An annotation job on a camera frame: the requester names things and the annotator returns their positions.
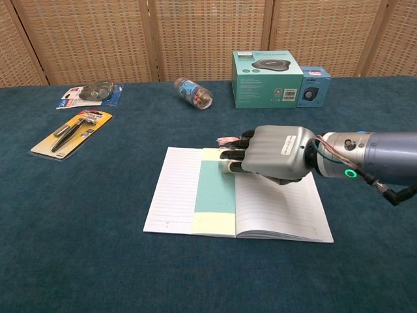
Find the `plastic bottle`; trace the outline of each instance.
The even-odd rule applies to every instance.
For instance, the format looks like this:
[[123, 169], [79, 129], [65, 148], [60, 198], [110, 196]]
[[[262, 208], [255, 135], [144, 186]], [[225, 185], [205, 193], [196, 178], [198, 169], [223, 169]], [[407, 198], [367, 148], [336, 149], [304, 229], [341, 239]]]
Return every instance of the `plastic bottle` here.
[[183, 99], [187, 100], [187, 102], [197, 109], [207, 109], [213, 102], [213, 94], [211, 91], [187, 78], [178, 78], [174, 83], [174, 87]]

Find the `black tool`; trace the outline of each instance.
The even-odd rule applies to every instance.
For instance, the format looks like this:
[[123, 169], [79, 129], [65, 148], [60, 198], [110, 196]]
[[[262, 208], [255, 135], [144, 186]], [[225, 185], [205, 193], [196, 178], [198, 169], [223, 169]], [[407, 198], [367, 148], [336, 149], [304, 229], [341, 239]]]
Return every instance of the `black tool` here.
[[68, 128], [68, 130], [59, 138], [57, 143], [53, 145], [53, 147], [51, 148], [51, 151], [56, 152], [59, 148], [61, 148], [77, 132], [77, 130], [84, 123], [88, 125], [95, 125], [96, 121], [92, 119], [84, 119], [84, 118], [79, 119], [76, 124]]

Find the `yellow paper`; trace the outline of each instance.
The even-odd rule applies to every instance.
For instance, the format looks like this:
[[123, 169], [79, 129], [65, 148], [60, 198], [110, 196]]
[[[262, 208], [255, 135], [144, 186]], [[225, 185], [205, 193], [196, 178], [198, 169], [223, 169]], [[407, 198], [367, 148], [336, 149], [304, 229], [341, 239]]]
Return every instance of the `yellow paper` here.
[[192, 233], [236, 237], [236, 218], [234, 213], [194, 212]]
[[227, 149], [204, 148], [202, 161], [225, 161], [220, 158], [222, 152]]

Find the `woven panel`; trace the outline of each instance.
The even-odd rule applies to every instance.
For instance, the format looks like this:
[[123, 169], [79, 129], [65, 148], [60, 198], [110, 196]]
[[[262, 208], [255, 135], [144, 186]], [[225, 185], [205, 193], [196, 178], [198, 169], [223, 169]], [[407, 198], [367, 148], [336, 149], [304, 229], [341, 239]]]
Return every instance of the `woven panel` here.
[[415, 0], [398, 1], [368, 75], [417, 75], [417, 2]]
[[0, 1], [0, 29], [0, 87], [43, 85], [44, 81], [3, 0]]
[[283, 0], [276, 3], [271, 50], [290, 50], [300, 65], [352, 76], [381, 1]]
[[162, 80], [231, 78], [233, 50], [260, 50], [265, 1], [155, 0]]
[[52, 83], [151, 81], [140, 0], [15, 0]]

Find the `table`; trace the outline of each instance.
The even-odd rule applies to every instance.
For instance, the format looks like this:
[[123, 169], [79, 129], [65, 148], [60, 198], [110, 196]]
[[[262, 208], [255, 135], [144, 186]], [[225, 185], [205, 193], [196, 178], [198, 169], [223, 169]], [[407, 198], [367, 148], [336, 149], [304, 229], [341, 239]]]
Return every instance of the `table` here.
[[69, 159], [29, 154], [75, 115], [68, 86], [0, 89], [0, 312], [412, 312], [417, 198], [392, 207], [355, 179], [315, 175], [332, 245], [143, 233], [167, 147], [215, 147], [258, 125], [417, 130], [417, 78], [336, 78], [323, 108], [237, 110], [203, 82], [126, 84], [113, 119]]

